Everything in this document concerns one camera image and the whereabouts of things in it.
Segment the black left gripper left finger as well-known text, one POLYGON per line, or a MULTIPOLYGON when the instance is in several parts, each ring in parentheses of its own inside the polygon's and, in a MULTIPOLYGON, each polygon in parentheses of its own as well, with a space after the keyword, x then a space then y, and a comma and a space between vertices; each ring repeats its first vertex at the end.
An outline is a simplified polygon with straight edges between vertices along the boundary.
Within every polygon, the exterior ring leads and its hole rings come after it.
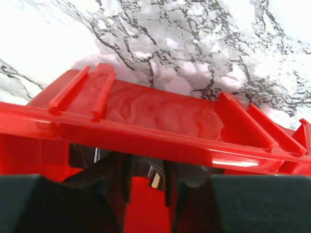
POLYGON ((130 201, 133 157, 110 154, 53 182, 41 175, 2 175, 3 233, 122 233, 130 201))

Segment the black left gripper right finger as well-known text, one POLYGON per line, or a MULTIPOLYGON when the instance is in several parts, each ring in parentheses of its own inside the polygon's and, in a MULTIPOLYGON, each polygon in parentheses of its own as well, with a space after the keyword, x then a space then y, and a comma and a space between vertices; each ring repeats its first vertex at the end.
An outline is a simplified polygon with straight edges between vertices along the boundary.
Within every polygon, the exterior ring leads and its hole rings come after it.
POLYGON ((225 175, 164 162, 173 233, 308 233, 311 180, 305 176, 225 175))

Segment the black card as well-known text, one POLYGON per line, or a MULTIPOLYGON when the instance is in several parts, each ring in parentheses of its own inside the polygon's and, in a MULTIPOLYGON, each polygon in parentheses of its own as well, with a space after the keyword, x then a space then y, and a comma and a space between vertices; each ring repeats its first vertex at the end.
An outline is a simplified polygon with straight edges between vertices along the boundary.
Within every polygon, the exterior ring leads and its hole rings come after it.
POLYGON ((104 150, 98 147, 93 148, 80 144, 70 144, 69 166, 85 169, 97 161, 103 159, 110 153, 110 150, 104 150))

